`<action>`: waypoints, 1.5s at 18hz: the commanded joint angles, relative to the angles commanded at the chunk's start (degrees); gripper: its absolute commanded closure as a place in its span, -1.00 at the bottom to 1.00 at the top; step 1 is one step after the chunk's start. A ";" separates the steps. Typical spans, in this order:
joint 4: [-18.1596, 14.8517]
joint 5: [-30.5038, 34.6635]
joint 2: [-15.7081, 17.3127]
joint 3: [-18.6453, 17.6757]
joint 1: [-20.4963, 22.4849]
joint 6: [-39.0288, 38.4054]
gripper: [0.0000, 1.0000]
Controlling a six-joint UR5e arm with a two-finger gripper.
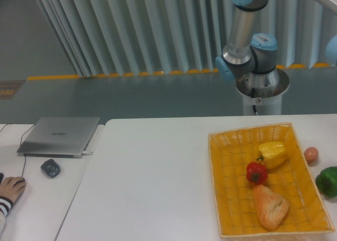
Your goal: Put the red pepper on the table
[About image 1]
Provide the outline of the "person's hand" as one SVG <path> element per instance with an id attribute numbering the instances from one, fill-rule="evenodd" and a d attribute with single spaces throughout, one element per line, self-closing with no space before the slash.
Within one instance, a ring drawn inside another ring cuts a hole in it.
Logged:
<path id="1" fill-rule="evenodd" d="M 1 183 L 1 196 L 7 197 L 15 203 L 21 194 L 25 191 L 25 186 L 21 189 L 15 189 L 13 186 L 18 181 L 21 180 L 22 177 L 6 177 Z"/>

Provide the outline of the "striped sleeve forearm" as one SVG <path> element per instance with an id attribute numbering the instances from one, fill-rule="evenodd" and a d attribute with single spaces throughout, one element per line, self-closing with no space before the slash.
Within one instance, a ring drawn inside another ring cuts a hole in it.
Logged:
<path id="1" fill-rule="evenodd" d="M 0 210 L 1 210 L 1 220 L 0 220 L 0 232 L 3 232 L 6 223 L 6 216 L 13 206 L 12 200 L 7 197 L 1 196 L 0 198 Z"/>

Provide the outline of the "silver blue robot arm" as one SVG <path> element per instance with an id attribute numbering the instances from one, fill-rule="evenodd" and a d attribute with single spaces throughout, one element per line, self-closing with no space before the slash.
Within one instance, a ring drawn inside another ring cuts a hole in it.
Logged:
<path id="1" fill-rule="evenodd" d="M 219 73 L 231 81 L 247 73 L 269 74 L 276 68 L 277 41 L 272 35 L 254 33 L 259 11 L 269 0 L 231 0 L 234 19 L 229 40 L 215 59 Z"/>

